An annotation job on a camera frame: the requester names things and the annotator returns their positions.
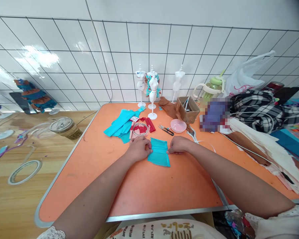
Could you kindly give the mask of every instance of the orange table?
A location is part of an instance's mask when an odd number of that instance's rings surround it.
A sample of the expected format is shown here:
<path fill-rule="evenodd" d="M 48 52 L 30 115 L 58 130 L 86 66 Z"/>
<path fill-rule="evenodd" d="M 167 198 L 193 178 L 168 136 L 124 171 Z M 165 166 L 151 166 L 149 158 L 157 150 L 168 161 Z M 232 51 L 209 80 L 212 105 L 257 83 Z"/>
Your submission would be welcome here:
<path fill-rule="evenodd" d="M 124 154 L 129 145 L 103 133 L 121 109 L 137 110 L 138 106 L 137 103 L 105 104 L 97 112 L 41 199 L 35 213 L 37 226 L 52 225 L 95 178 Z M 156 131 L 149 137 L 165 140 L 170 145 L 173 137 L 158 125 L 169 127 L 172 119 L 158 107 L 154 111 L 158 115 L 152 121 Z M 150 112 L 146 109 L 140 117 L 147 117 Z M 186 132 L 178 135 L 193 140 Z M 228 209 L 217 193 L 218 187 L 191 155 L 170 155 L 169 159 L 170 168 L 147 160 L 133 165 L 118 191 L 107 221 Z"/>
<path fill-rule="evenodd" d="M 272 175 L 267 169 L 263 166 L 252 160 L 248 154 L 244 151 L 238 149 L 238 147 L 226 139 L 221 133 L 208 133 L 208 132 L 200 132 L 199 130 L 199 116 L 197 117 L 194 124 L 191 124 L 191 127 L 195 130 L 195 137 L 197 141 L 205 140 L 213 145 L 217 154 L 223 156 L 224 158 L 238 164 L 239 166 L 247 169 L 252 172 L 254 175 L 258 176 L 265 182 L 269 183 L 275 189 L 280 191 L 289 199 L 293 200 L 295 203 L 299 203 L 299 195 L 293 191 L 288 190 L 281 181 L 274 175 Z M 211 146 L 206 142 L 199 142 L 202 146 L 209 148 L 212 150 Z M 236 206 L 234 203 L 225 196 L 227 201 L 227 205 L 229 209 L 234 209 Z"/>

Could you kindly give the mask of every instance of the wooden floor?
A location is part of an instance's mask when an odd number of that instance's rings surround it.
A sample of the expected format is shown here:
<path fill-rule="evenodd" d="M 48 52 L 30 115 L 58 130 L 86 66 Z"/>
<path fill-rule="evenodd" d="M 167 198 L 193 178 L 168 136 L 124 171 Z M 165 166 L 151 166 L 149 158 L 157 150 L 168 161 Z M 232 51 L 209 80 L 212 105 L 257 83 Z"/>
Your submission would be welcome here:
<path fill-rule="evenodd" d="M 0 131 L 15 130 L 13 136 L 0 140 L 0 148 L 5 145 L 16 146 L 14 141 L 17 139 L 17 135 L 22 132 L 20 129 L 30 129 L 39 123 L 47 122 L 48 117 L 67 116 L 77 123 L 92 112 L 60 112 L 54 116 L 50 116 L 48 113 L 37 115 L 14 113 L 0 122 Z M 82 131 L 90 123 L 93 115 L 78 125 Z M 59 135 L 46 139 L 38 139 L 30 135 L 23 146 L 7 152 L 0 158 L 0 238 L 32 239 L 37 238 L 46 230 L 35 225 L 35 210 L 77 141 Z M 42 168 L 29 181 L 21 185 L 9 185 L 7 183 L 8 177 L 22 164 L 31 150 L 28 145 L 36 147 L 29 160 L 41 160 Z"/>

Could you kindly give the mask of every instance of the cardboard box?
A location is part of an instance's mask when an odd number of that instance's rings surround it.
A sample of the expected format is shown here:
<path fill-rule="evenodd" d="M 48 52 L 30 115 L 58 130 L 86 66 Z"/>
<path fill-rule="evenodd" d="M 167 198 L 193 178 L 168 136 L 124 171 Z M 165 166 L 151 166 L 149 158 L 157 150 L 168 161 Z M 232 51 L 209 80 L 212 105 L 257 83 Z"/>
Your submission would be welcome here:
<path fill-rule="evenodd" d="M 195 101 L 191 97 L 189 97 L 187 109 L 190 109 L 190 112 L 186 112 L 183 104 L 185 103 L 187 98 L 188 98 L 188 96 L 177 97 L 176 108 L 179 109 L 179 113 L 180 113 L 182 120 L 185 123 L 190 124 L 190 123 L 195 122 L 196 117 L 198 116 L 200 110 L 199 110 L 198 105 L 195 103 Z"/>

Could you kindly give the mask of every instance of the forearm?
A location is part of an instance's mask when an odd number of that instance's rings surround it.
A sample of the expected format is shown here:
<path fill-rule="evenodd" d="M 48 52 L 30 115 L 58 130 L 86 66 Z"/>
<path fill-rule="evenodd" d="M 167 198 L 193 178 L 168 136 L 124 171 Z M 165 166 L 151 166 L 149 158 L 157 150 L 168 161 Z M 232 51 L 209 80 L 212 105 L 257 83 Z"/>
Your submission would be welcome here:
<path fill-rule="evenodd" d="M 205 147 L 191 143 L 188 152 L 243 212 L 268 218 L 295 206 L 259 177 Z"/>
<path fill-rule="evenodd" d="M 54 222 L 66 238 L 94 238 L 104 224 L 116 193 L 132 165 L 123 155 L 98 176 Z"/>

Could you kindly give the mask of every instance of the human hand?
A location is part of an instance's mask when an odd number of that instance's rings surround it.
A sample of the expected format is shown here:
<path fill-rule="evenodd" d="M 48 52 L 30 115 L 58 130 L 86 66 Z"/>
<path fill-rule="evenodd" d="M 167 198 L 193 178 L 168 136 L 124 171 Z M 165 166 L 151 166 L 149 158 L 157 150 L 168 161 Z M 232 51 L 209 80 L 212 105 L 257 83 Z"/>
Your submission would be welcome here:
<path fill-rule="evenodd" d="M 171 143 L 170 148 L 166 151 L 167 154 L 182 154 L 182 152 L 187 152 L 189 145 L 192 143 L 187 138 L 182 136 L 175 136 Z"/>
<path fill-rule="evenodd" d="M 144 136 L 138 136 L 130 140 L 130 146 L 125 152 L 125 156 L 135 163 L 145 159 L 149 154 L 153 152 L 152 145 L 148 139 Z"/>

